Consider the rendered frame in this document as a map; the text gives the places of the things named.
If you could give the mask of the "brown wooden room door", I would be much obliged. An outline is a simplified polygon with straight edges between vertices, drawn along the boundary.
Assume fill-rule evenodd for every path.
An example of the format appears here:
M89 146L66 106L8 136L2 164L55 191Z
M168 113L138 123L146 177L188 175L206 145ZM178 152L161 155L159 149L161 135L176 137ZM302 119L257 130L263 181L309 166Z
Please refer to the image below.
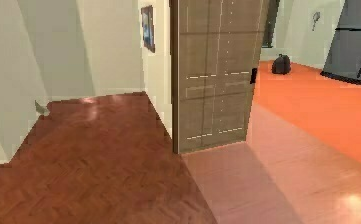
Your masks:
M246 139L269 0L170 0L173 152Z

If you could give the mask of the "black rounded bag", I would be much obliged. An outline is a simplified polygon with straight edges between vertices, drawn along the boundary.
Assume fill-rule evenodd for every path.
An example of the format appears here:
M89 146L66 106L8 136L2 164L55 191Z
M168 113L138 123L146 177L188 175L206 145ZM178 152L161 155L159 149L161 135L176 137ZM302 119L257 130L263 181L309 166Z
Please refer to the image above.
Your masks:
M272 73L285 75L290 71L291 71L290 58L287 55L280 54L272 64Z

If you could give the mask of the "dark window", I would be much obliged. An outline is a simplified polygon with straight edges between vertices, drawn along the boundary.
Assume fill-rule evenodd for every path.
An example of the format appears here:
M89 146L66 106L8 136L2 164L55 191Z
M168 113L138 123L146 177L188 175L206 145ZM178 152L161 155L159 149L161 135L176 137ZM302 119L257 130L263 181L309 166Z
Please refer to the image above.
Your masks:
M264 30L263 37L263 48L272 48L272 39L277 19L277 13L279 8L280 0L269 0L267 21Z

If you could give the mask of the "dark grey fridge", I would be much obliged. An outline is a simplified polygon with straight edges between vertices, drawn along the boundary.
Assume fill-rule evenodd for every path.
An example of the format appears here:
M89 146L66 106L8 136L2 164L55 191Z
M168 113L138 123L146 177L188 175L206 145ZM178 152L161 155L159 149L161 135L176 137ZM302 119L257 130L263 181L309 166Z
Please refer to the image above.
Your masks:
M321 75L361 84L361 0L345 0Z

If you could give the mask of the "dark framed wall picture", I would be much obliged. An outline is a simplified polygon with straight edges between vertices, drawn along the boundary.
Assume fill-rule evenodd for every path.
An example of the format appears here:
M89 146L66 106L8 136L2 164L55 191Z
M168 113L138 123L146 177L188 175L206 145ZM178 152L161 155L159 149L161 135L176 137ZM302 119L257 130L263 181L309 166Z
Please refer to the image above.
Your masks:
M153 24L153 6L145 6L141 8L143 43L144 46L152 53L155 52L154 43L154 24Z

